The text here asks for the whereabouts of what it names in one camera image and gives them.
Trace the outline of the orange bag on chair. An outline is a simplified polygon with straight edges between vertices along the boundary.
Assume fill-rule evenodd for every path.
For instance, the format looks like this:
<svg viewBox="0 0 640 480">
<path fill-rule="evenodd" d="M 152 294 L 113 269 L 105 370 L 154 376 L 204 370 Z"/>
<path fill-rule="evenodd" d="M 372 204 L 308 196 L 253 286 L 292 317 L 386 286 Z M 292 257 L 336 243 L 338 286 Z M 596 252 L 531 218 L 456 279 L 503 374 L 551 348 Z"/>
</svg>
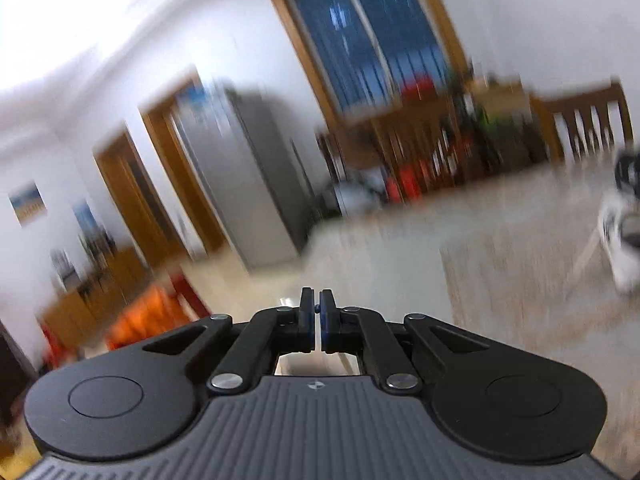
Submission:
<svg viewBox="0 0 640 480">
<path fill-rule="evenodd" d="M 163 286 L 153 284 L 116 318 L 104 340 L 113 351 L 190 323 L 179 300 Z"/>
</svg>

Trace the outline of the black bicycle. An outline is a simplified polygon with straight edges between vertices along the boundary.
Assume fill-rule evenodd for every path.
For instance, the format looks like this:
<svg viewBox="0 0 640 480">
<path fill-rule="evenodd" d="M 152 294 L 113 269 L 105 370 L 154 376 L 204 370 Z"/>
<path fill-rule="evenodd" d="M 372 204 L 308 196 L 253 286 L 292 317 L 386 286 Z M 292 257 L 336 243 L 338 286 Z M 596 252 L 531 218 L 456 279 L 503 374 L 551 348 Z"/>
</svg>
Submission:
<svg viewBox="0 0 640 480">
<path fill-rule="evenodd" d="M 381 167 L 347 170 L 337 182 L 328 183 L 319 197 L 329 218 L 360 217 L 390 203 Z"/>
</svg>

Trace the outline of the blue water dispenser bottle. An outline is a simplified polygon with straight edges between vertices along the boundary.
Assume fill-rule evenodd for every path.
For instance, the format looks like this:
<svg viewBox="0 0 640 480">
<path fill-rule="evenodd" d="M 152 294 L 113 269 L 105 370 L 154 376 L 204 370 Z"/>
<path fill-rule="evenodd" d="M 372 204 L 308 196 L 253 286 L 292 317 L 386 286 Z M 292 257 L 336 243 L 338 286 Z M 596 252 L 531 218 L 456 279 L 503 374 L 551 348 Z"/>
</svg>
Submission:
<svg viewBox="0 0 640 480">
<path fill-rule="evenodd" d="M 83 202 L 73 206 L 73 213 L 80 227 L 81 233 L 88 240 L 95 240 L 102 232 L 102 228 L 94 218 L 89 204 Z"/>
</svg>

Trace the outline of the wooden dining chair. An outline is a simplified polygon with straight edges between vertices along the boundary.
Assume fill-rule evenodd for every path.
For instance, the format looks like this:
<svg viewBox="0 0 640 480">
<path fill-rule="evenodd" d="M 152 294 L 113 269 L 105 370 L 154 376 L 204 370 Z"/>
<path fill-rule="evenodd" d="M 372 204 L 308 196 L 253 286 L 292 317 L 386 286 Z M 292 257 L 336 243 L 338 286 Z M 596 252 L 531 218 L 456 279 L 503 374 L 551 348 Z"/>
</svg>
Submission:
<svg viewBox="0 0 640 480">
<path fill-rule="evenodd" d="M 398 202 L 462 185 L 466 169 L 454 102 L 418 101 L 372 119 L 376 144 Z"/>
</svg>

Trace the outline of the black nike shoe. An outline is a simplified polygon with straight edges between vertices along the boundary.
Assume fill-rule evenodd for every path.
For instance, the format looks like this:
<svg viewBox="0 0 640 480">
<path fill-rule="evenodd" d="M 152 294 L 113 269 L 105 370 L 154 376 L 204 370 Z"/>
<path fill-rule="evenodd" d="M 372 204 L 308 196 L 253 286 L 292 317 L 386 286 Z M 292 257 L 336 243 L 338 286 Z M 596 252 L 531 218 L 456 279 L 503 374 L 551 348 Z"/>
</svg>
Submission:
<svg viewBox="0 0 640 480">
<path fill-rule="evenodd" d="M 617 155 L 614 178 L 621 193 L 640 198 L 640 154 L 622 151 Z"/>
</svg>

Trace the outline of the silver refrigerator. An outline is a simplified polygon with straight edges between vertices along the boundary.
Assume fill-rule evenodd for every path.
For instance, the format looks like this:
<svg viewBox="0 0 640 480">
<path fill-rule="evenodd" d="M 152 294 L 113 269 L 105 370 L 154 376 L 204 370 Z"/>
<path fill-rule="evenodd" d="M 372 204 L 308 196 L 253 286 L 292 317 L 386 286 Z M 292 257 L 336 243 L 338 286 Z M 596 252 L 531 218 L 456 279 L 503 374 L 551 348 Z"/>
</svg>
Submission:
<svg viewBox="0 0 640 480">
<path fill-rule="evenodd" d="M 311 206 L 267 101 L 191 88 L 177 98 L 181 144 L 247 269 L 280 266 L 306 245 Z"/>
</svg>

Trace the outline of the red wooden chair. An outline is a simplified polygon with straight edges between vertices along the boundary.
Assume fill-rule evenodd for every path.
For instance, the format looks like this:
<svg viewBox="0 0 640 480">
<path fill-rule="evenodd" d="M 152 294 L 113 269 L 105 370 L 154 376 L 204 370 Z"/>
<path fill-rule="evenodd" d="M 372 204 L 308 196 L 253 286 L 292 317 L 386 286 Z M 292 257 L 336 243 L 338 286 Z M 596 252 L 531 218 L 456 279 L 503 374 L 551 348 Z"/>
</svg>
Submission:
<svg viewBox="0 0 640 480">
<path fill-rule="evenodd" d="M 163 288 L 166 289 L 166 292 L 168 292 L 170 296 L 174 296 L 176 299 L 178 299 L 180 304 L 182 305 L 183 311 L 186 312 L 186 315 L 190 318 L 191 322 L 198 320 L 199 318 L 206 318 L 206 316 L 209 316 L 208 307 L 206 307 L 206 304 L 204 304 L 204 301 L 201 300 L 200 296 L 198 296 L 198 293 L 192 287 L 184 274 L 172 274 L 167 281 L 154 282 L 151 285 L 153 284 L 163 286 Z M 134 298 L 134 300 L 140 297 L 151 285 L 149 285 L 140 295 Z M 133 304 L 134 300 L 131 300 L 129 304 L 126 304 L 122 312 L 124 312 L 126 307 L 129 307 L 130 304 Z M 97 340 L 102 340 L 105 344 L 105 335 L 116 321 L 116 318 L 113 322 L 107 324 L 106 329 L 99 334 L 98 338 L 96 338 L 94 341 L 89 342 L 88 344 L 92 344 Z M 43 359 L 47 366 L 50 366 L 52 368 L 60 366 L 60 364 L 65 359 L 69 358 L 73 353 L 81 350 L 82 347 L 88 346 L 88 344 L 84 344 L 83 346 L 80 346 L 76 349 L 65 349 L 55 340 L 48 339 L 44 333 L 43 336 L 46 340 L 46 350 L 44 350 Z"/>
</svg>

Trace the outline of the framed landscape picture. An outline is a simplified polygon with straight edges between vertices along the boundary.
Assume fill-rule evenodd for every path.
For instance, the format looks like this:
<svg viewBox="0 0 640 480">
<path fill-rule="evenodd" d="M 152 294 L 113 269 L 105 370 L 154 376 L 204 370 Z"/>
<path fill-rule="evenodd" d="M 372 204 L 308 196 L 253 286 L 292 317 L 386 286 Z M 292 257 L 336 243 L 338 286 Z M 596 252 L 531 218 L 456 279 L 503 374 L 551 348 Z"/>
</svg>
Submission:
<svg viewBox="0 0 640 480">
<path fill-rule="evenodd" d="M 47 213 L 47 206 L 35 182 L 10 193 L 9 201 L 20 226 L 26 226 Z"/>
</svg>

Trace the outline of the wooden chair by wall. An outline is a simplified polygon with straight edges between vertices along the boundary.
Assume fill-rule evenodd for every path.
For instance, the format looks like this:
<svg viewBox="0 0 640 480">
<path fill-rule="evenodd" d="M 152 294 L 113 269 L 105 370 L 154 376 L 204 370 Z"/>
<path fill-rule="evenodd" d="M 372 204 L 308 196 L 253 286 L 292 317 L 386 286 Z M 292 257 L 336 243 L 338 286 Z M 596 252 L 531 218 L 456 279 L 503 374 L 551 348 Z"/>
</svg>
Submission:
<svg viewBox="0 0 640 480">
<path fill-rule="evenodd" d="M 542 140 L 552 162 L 574 160 L 616 146 L 631 148 L 634 129 L 622 84 L 612 78 L 606 84 L 558 96 L 530 96 Z"/>
</svg>

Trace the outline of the wooden sideboard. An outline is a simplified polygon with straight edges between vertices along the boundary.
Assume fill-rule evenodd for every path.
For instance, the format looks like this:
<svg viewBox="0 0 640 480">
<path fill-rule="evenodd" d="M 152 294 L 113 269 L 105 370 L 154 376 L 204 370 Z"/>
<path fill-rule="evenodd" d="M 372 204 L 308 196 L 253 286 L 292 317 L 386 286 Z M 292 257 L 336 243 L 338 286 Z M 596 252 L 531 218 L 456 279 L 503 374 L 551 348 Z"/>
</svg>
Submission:
<svg viewBox="0 0 640 480">
<path fill-rule="evenodd" d="M 149 278 L 149 269 L 134 246 L 118 248 L 107 255 L 104 268 L 92 270 L 44 310 L 40 327 L 65 349 L 88 344 L 145 289 Z"/>
</svg>

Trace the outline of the cream shoelace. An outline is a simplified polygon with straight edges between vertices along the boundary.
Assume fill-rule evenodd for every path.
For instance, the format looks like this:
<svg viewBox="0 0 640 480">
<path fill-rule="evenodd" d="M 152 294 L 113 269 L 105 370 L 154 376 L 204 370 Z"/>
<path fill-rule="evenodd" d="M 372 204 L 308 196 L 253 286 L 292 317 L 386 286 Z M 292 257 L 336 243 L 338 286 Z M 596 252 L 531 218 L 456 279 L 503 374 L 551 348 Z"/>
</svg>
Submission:
<svg viewBox="0 0 640 480">
<path fill-rule="evenodd" d="M 352 364 L 350 364 L 349 357 L 346 356 L 345 353 L 338 352 L 337 359 L 341 363 L 341 367 L 343 369 L 343 374 L 346 376 L 352 376 L 355 374 L 354 369 L 352 368 Z"/>
</svg>

